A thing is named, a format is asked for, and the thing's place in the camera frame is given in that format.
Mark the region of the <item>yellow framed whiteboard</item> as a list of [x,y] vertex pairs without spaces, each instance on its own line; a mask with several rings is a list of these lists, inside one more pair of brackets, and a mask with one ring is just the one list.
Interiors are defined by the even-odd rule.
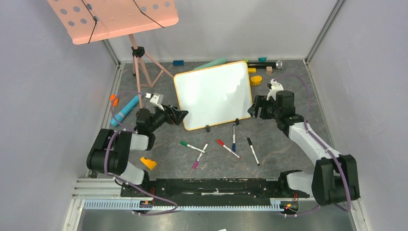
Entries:
[[183,120],[187,131],[250,117],[253,98],[244,61],[179,73],[173,82],[180,108],[189,112]]

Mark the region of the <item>blue whiteboard marker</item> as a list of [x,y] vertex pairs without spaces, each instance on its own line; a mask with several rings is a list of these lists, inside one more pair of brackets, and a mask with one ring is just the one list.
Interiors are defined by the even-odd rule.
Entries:
[[236,126],[232,126],[232,151],[236,151]]

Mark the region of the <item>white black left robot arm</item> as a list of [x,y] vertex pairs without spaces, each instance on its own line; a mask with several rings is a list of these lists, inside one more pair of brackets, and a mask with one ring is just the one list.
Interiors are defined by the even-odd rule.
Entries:
[[107,171],[113,176],[132,183],[132,189],[139,196],[151,191],[151,183],[145,178],[146,171],[129,162],[130,151],[149,151],[154,146],[154,132],[164,123],[179,125],[188,115],[187,110],[179,110],[171,105],[155,107],[155,112],[141,108],[136,113],[136,133],[121,131],[114,138],[115,131],[102,128],[88,154],[86,165],[89,170],[104,173],[106,151],[109,151]]

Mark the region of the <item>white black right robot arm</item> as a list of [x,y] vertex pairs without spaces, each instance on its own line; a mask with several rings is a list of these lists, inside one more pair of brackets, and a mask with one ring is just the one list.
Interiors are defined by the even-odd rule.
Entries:
[[284,173],[285,179],[278,183],[281,195],[291,196],[302,191],[313,196],[320,206],[349,203],[360,198],[356,159],[331,148],[304,117],[296,113],[293,92],[279,90],[274,96],[257,95],[248,113],[254,118],[275,120],[278,129],[314,164],[313,174],[298,170]]

